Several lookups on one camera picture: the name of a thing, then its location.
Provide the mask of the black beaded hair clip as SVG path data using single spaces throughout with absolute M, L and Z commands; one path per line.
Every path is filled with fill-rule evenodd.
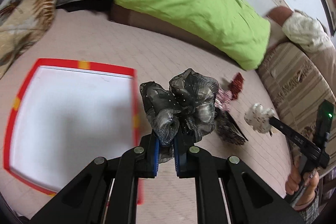
M 215 120 L 217 122 L 217 134 L 223 142 L 234 145 L 244 145 L 245 142 L 248 141 L 228 111 L 223 111 L 216 107 Z

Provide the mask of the striped floral folded quilt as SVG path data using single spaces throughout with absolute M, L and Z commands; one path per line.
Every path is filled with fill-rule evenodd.
M 279 120 L 313 140 L 318 107 L 335 95 L 313 61 L 293 43 L 268 52 L 257 72 Z

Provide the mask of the beige leaf pattern pillow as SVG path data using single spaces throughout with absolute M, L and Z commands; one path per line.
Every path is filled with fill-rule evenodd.
M 49 30 L 57 0 L 3 0 L 1 3 L 1 76 Z

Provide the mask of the red tray white inside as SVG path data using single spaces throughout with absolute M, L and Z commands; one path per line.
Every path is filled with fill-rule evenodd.
M 137 72 L 66 59 L 38 59 L 13 103 L 4 169 L 54 194 L 94 158 L 113 159 L 139 142 Z

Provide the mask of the grey organza scrunchie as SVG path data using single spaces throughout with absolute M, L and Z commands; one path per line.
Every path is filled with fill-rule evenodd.
M 161 145 L 159 162 L 173 158 L 179 131 L 197 143 L 215 128 L 215 99 L 219 83 L 189 68 L 169 81 L 169 89 L 150 81 L 139 86 L 147 120 Z

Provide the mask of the cream floral cloth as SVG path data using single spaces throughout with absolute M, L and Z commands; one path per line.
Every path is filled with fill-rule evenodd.
M 335 49 L 321 22 L 302 11 L 295 10 L 291 14 L 283 23 L 282 32 L 307 53 Z

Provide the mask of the white dotted scrunchie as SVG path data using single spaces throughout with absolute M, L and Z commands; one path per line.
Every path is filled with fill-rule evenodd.
M 261 103 L 255 103 L 245 113 L 244 120 L 254 131 L 266 134 L 271 130 L 269 119 L 274 115 L 275 111 L 272 108 L 264 108 Z

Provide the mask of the pink plaid scrunchie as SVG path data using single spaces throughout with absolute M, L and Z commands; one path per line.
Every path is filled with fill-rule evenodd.
M 220 111 L 230 112 L 231 100 L 232 92 L 230 90 L 224 90 L 222 88 L 219 88 L 215 99 L 215 107 L 218 108 Z

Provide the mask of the lime green quilt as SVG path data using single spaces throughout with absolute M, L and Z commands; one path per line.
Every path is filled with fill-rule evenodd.
M 114 0 L 126 9 L 168 22 L 224 52 L 246 71 L 262 62 L 270 23 L 244 0 Z

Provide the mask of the dark red dotted scrunchie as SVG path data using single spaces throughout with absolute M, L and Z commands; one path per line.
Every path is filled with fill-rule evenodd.
M 232 94 L 232 100 L 237 100 L 240 92 L 243 89 L 244 78 L 241 73 L 237 73 L 233 80 L 228 85 L 228 90 Z

